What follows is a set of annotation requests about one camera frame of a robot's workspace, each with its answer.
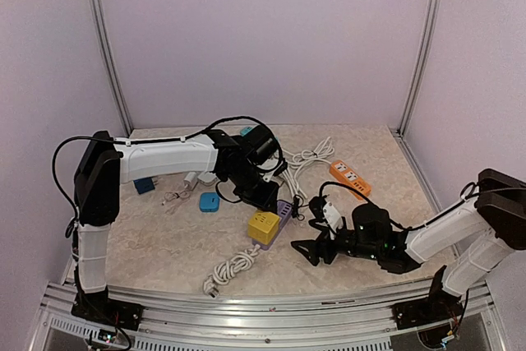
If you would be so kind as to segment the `yellow black plug adapter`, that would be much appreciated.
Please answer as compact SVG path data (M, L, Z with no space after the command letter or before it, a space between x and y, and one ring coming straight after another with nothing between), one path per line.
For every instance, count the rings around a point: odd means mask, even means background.
M247 235L260 244L269 245L279 230L279 223L277 214L258 210L248 221Z

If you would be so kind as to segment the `light blue small adapter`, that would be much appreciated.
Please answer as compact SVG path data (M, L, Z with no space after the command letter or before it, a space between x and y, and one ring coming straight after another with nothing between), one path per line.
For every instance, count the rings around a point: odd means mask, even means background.
M200 195L199 209L203 213L214 213L219 210L220 198L215 192L204 192Z

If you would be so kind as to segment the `white plug adapter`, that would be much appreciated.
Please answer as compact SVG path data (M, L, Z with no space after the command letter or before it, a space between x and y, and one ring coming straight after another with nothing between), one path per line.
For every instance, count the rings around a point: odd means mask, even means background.
M217 177L212 173L201 173L197 176L199 183L209 187L215 184Z

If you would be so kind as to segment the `white usb charger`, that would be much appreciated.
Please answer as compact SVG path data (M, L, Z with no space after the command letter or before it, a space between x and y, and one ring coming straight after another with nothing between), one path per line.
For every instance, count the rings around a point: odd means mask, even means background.
M162 205L166 206L168 203L188 199L197 185L197 176L198 173L196 172L187 173L182 180L180 187L176 188L174 191L164 193Z

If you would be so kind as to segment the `orange power strip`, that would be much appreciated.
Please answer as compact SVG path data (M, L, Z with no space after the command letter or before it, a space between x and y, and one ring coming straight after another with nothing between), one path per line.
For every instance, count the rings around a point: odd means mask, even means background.
M350 193L360 201L364 201L371 194L370 184L357 175L344 161L339 159L331 163L329 172L336 182L351 187Z

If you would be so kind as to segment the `blue cube adapter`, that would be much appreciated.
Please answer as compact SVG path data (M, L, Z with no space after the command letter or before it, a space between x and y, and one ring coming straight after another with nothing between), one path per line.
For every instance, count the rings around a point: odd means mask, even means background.
M157 184L157 178L140 178L133 181L134 188L139 195L154 191Z

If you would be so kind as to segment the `purple power strip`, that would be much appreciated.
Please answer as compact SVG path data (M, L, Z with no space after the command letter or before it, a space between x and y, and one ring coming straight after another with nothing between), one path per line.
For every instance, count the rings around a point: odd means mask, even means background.
M248 221L247 235L252 244L268 250L292 216L293 205L277 201L277 213L258 210Z

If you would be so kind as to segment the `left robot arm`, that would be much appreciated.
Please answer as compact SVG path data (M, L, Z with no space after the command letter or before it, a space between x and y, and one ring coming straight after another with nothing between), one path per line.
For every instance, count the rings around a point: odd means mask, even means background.
M84 136L88 146L66 195L73 217L65 236L72 240L76 297L72 315L132 329L141 319L137 303L111 299L106 281L108 236L120 211L121 185L176 173L212 173L234 185L233 194L258 210L276 212L279 184L265 175L288 163L275 134L263 122L245 135L218 128L223 119L187 136L164 139L112 137L106 131Z

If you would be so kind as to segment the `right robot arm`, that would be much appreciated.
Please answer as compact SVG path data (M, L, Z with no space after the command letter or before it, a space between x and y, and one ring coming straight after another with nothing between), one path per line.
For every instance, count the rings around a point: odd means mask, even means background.
M400 329L460 320L469 288L507 256L525 249L525 184L495 169L481 171L456 203L417 227L396 223L370 199L353 209L351 227L324 192L310 200L309 209L314 216L309 224L320 233L316 239L293 241L291 246L313 266L330 264L344 254L375 261L382 270L401 275L478 235L453 264L435 273L425 298L393 306Z

